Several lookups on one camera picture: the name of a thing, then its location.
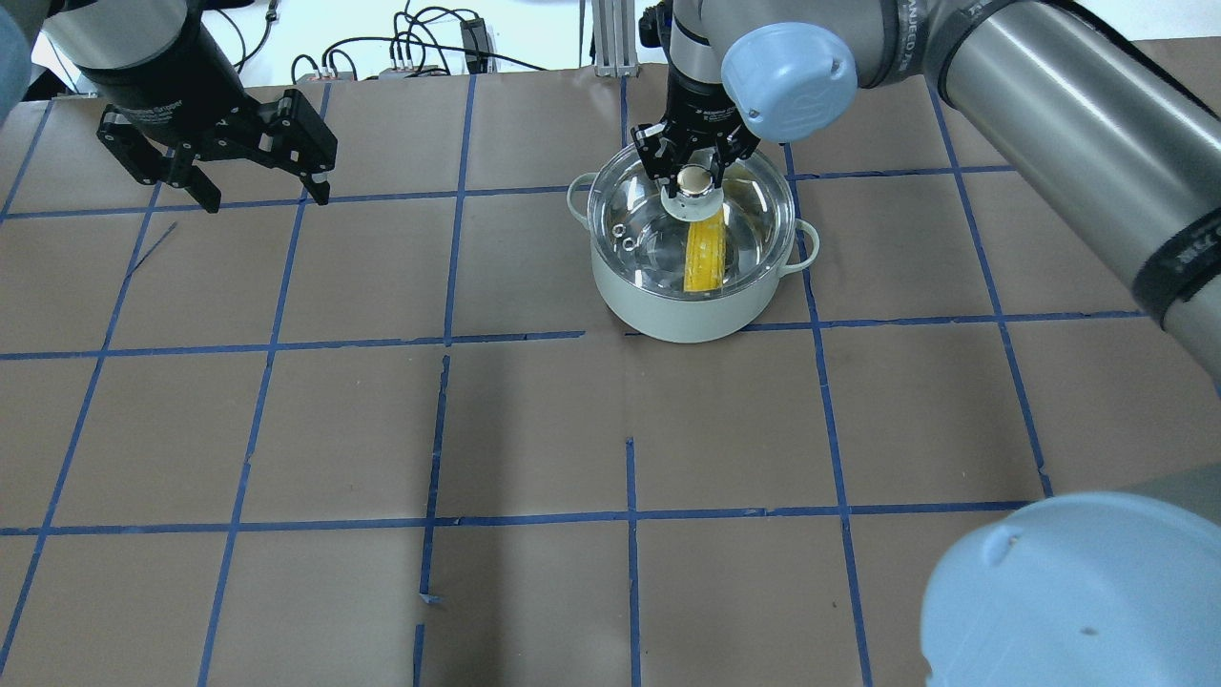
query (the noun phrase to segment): blue joint cap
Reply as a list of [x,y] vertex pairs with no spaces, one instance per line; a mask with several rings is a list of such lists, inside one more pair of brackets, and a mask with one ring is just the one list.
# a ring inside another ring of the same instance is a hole
[[790,143],[827,127],[856,98],[852,51],[821,26],[785,22],[739,38],[720,63],[725,92],[746,127]]

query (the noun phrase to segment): yellow corn cob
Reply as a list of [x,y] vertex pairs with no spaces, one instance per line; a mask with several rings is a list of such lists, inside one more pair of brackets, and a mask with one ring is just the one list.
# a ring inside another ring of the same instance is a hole
[[687,229],[687,256],[683,289],[712,290],[725,278],[725,216],[718,210]]

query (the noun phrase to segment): pot handle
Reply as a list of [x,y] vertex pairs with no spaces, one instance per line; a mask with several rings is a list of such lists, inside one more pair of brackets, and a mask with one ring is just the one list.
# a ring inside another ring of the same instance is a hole
[[590,220],[585,216],[585,212],[576,209],[576,204],[573,203],[573,194],[576,193],[578,187],[590,183],[597,178],[597,176],[598,172],[582,173],[581,176],[574,178],[573,183],[568,184],[568,211],[573,212],[573,216],[576,217],[576,221],[581,222],[581,226],[584,226],[586,231],[590,231]]
[[818,256],[818,248],[822,244],[822,242],[818,239],[818,232],[814,231],[814,227],[811,226],[810,222],[807,222],[806,220],[797,220],[797,228],[800,228],[801,231],[805,231],[806,236],[810,237],[810,243],[811,243],[811,245],[810,245],[810,256],[806,257],[805,260],[801,260],[800,262],[797,262],[795,265],[784,265],[784,266],[781,266],[780,267],[780,276],[789,276],[790,273],[796,273],[796,272],[799,272],[799,271],[808,267],[810,265],[814,264],[814,257]]

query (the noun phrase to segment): robotic arm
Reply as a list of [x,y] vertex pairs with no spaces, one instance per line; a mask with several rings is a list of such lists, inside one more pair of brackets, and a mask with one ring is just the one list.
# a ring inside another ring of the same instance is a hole
[[200,23],[198,0],[0,0],[0,7],[9,11],[0,21],[16,17],[26,38],[46,17],[43,28],[114,103],[98,138],[138,183],[164,181],[215,212],[221,192],[194,162],[245,157],[300,177],[320,205],[330,199],[335,134],[294,88],[266,104],[247,95]]
[[1068,0],[667,0],[641,20],[667,46],[661,123],[632,129],[673,198],[757,139],[830,124],[857,88],[923,73],[1221,381],[1221,121]]

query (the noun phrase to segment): yellow object in pot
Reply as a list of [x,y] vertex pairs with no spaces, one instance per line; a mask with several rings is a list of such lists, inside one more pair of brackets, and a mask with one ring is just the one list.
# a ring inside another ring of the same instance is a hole
[[725,278],[725,215],[722,210],[687,228],[687,255],[683,290],[720,288]]

